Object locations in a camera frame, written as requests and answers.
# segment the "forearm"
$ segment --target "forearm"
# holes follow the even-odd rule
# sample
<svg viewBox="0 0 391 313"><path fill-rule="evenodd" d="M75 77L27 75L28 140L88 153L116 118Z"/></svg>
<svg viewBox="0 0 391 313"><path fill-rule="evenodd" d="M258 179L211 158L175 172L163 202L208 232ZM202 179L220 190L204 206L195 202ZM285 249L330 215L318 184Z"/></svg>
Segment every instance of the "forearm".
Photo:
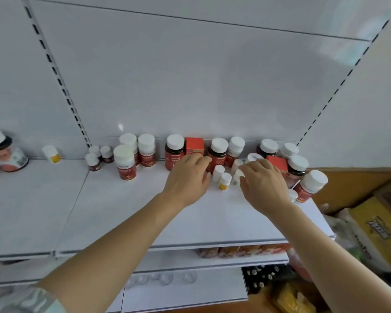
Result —
<svg viewBox="0 0 391 313"><path fill-rule="evenodd" d="M287 238L333 312L391 312L391 288L290 205L270 220Z"/></svg>
<svg viewBox="0 0 391 313"><path fill-rule="evenodd" d="M88 246L37 286L68 312L102 313L113 302L156 237L181 210L165 194Z"/></svg>

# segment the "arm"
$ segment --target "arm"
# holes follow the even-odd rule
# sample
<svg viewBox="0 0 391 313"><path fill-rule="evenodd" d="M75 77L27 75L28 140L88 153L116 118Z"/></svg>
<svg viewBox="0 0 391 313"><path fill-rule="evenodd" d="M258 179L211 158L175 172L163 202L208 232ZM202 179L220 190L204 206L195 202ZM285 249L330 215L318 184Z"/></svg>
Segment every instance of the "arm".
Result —
<svg viewBox="0 0 391 313"><path fill-rule="evenodd" d="M210 161L200 154L184 156L161 193L36 286L54 294L68 312L104 312L165 226L206 192Z"/></svg>
<svg viewBox="0 0 391 313"><path fill-rule="evenodd" d="M261 159L240 169L245 198L294 247L333 312L391 313L391 288L291 203L278 168Z"/></svg>

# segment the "sleeve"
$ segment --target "sleeve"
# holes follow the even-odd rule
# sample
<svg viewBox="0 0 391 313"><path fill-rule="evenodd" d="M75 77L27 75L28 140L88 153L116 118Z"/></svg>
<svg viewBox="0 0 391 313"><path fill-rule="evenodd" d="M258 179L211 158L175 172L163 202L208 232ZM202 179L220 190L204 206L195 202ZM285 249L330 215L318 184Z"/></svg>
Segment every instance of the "sleeve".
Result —
<svg viewBox="0 0 391 313"><path fill-rule="evenodd" d="M67 313L67 311L48 291L30 287L1 297L0 313Z"/></svg>

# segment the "bottle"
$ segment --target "bottle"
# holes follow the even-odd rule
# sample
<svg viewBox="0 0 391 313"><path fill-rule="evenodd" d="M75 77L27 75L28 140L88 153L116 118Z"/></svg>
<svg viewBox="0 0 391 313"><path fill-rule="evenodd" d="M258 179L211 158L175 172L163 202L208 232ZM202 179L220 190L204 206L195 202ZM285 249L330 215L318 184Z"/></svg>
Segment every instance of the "bottle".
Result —
<svg viewBox="0 0 391 313"><path fill-rule="evenodd" d="M13 144L13 140L0 131L0 169L14 172L26 167L28 163L29 159Z"/></svg>
<svg viewBox="0 0 391 313"><path fill-rule="evenodd" d="M232 175L230 173L224 172L219 180L219 189L227 190L231 181L232 181Z"/></svg>
<svg viewBox="0 0 391 313"><path fill-rule="evenodd" d="M211 178L211 180L213 182L219 182L223 173L224 173L224 167L222 165L217 165L216 167L214 167L213 178Z"/></svg>
<svg viewBox="0 0 391 313"><path fill-rule="evenodd" d="M243 160L242 159L235 159L232 165L232 169L230 169L230 174L234 175L235 171L239 169L240 166L243 165Z"/></svg>
<svg viewBox="0 0 391 313"><path fill-rule="evenodd" d="M245 165L247 163L250 163L250 162L258 160L258 159L263 159L263 157L258 153L250 153L247 155L247 157L245 159Z"/></svg>
<svg viewBox="0 0 391 313"><path fill-rule="evenodd" d="M42 148L42 152L50 163L57 163L62 160L54 145L47 145Z"/></svg>
<svg viewBox="0 0 391 313"><path fill-rule="evenodd" d="M113 150L116 167L121 179L129 181L136 177L135 154L128 145L116 146Z"/></svg>
<svg viewBox="0 0 391 313"><path fill-rule="evenodd" d="M85 162L88 164L90 171L98 171L101 168L100 160L95 153L88 153L85 155Z"/></svg>
<svg viewBox="0 0 391 313"><path fill-rule="evenodd" d="M119 137L119 142L132 148L133 154L135 155L135 165L139 165L141 163L141 158L139 157L138 139L136 135L132 133L125 133Z"/></svg>
<svg viewBox="0 0 391 313"><path fill-rule="evenodd" d="M112 163L115 161L115 157L113 155L112 149L110 146L103 146L100 148L101 157L103 157L103 161L105 163Z"/></svg>
<svg viewBox="0 0 391 313"><path fill-rule="evenodd" d="M232 184L235 186L240 186L240 177L244 177L244 173L241 170L236 170L235 174L233 175Z"/></svg>
<svg viewBox="0 0 391 313"><path fill-rule="evenodd" d="M294 202L298 198L298 193L295 192L293 189L289 189L288 190L288 195L289 195L289 197L291 199L291 202Z"/></svg>
<svg viewBox="0 0 391 313"><path fill-rule="evenodd" d="M216 137L211 140L211 145L207 151L211 162L207 167L207 172L213 173L216 165L224 165L226 161L227 147L229 143L224 138Z"/></svg>
<svg viewBox="0 0 391 313"><path fill-rule="evenodd" d="M272 139L263 139L261 143L256 147L256 152L262 157L275 156L278 151L278 143Z"/></svg>
<svg viewBox="0 0 391 313"><path fill-rule="evenodd" d="M165 145L165 167L171 170L177 161L184 157L184 137L178 134L172 134L167 137Z"/></svg>
<svg viewBox="0 0 391 313"><path fill-rule="evenodd" d="M297 155L299 152L299 148L295 146L293 143L285 143L282 145L281 149L276 153L277 157L290 159L292 156Z"/></svg>
<svg viewBox="0 0 391 313"><path fill-rule="evenodd" d="M305 174L308 160L300 155L294 155L288 160L288 171L284 175L288 189L291 189Z"/></svg>
<svg viewBox="0 0 391 313"><path fill-rule="evenodd" d="M233 136L229 142L229 148L227 150L226 161L224 167L231 168L233 162L239 158L240 153L245 147L245 140L239 136Z"/></svg>
<svg viewBox="0 0 391 313"><path fill-rule="evenodd" d="M305 202L317 193L328 183L327 176L319 170L311 170L305 177L294 187L298 193L298 202Z"/></svg>
<svg viewBox="0 0 391 313"><path fill-rule="evenodd" d="M91 146L88 149L89 153L95 153L97 155L97 158L100 160L100 162L103 161L103 157L101 157L100 147L99 146Z"/></svg>
<svg viewBox="0 0 391 313"><path fill-rule="evenodd" d="M142 134L138 137L138 148L142 166L155 165L155 137L151 134Z"/></svg>

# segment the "small red carton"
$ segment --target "small red carton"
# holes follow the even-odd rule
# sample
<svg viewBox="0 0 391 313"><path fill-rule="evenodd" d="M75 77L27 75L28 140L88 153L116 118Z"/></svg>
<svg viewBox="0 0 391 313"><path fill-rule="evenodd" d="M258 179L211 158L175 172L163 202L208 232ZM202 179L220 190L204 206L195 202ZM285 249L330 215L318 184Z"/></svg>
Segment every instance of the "small red carton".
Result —
<svg viewBox="0 0 391 313"><path fill-rule="evenodd" d="M271 164L277 167L281 171L282 175L285 175L288 172L288 163L285 158L267 156L266 159L268 159Z"/></svg>
<svg viewBox="0 0 391 313"><path fill-rule="evenodd" d="M201 153L204 155L204 139L199 137L186 138L186 154Z"/></svg>

